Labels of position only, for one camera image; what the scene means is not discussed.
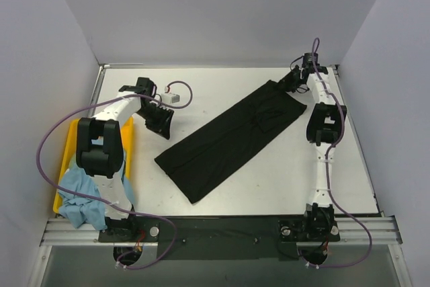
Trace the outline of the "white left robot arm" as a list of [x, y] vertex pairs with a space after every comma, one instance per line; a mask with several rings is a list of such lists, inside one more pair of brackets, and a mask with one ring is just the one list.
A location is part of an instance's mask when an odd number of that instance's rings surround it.
[[126, 160], [121, 129], [133, 114], [138, 114], [147, 129], [170, 139], [174, 111], [154, 103], [156, 94], [155, 83], [139, 77], [135, 85], [120, 88], [117, 101], [77, 124], [77, 166], [93, 180], [101, 198], [110, 203], [104, 216], [107, 231], [123, 241], [137, 236], [138, 223], [131, 214], [134, 207], [124, 187]]

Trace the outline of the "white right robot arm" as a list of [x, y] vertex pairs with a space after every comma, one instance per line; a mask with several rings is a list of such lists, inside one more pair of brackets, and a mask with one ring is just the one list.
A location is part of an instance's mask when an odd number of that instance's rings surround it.
[[281, 89], [294, 93], [305, 86], [314, 107], [306, 127], [306, 139], [314, 148], [315, 182], [301, 220], [279, 223], [282, 237], [294, 242], [325, 242], [339, 239], [335, 222], [335, 203], [331, 196], [334, 152], [345, 132], [347, 108], [339, 103], [329, 84], [329, 72], [318, 64], [317, 53], [307, 52], [279, 82]]

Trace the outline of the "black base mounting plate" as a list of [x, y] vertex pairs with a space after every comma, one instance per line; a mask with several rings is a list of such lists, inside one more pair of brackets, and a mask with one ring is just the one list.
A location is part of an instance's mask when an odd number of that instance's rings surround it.
[[327, 245], [340, 240], [337, 223], [306, 223], [297, 216], [174, 218], [171, 223], [138, 220], [131, 233], [108, 229], [98, 236], [113, 243], [114, 256], [129, 251], [129, 243], [156, 245], [162, 260], [295, 261], [301, 256], [324, 258]]

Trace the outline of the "black t shirt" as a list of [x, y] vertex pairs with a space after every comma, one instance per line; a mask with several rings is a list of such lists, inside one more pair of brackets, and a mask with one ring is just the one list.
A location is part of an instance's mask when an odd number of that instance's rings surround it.
[[155, 158], [195, 204], [250, 161], [305, 111], [268, 81]]

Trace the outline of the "yellow plastic bin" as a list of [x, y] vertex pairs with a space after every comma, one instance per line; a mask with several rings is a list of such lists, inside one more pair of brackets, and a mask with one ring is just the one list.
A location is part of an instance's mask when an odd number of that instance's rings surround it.
[[[58, 177], [58, 183], [61, 182], [61, 179], [63, 175], [65, 174], [66, 170], [69, 168], [69, 162], [71, 161], [73, 155], [76, 152], [76, 146], [77, 146], [77, 124], [79, 119], [74, 119], [69, 124], [69, 131], [67, 134], [67, 139], [65, 143], [65, 150], [63, 153], [60, 173]], [[121, 137], [122, 137], [122, 144], [125, 151], [125, 157], [126, 157], [126, 164], [125, 164], [125, 176], [129, 180], [129, 182], [132, 182], [132, 153], [134, 149], [134, 118], [130, 117], [128, 121], [123, 125], [121, 128]], [[57, 192], [54, 197], [53, 202], [53, 211], [54, 213], [59, 213], [59, 208], [62, 206], [62, 198]]]

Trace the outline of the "aluminium front rail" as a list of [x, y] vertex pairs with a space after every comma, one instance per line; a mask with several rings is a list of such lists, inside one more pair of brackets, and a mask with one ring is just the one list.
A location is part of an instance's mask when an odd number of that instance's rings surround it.
[[[369, 235], [372, 237], [374, 245], [402, 244], [400, 230], [394, 217], [360, 218], [359, 221], [368, 229], [369, 234], [364, 231], [360, 224], [350, 218], [338, 219], [340, 245], [365, 245], [368, 243]], [[65, 218], [48, 219], [40, 242], [41, 247], [98, 245], [132, 247], [135, 242], [103, 242], [99, 237], [99, 231], [90, 224], [82, 224], [76, 229]]]

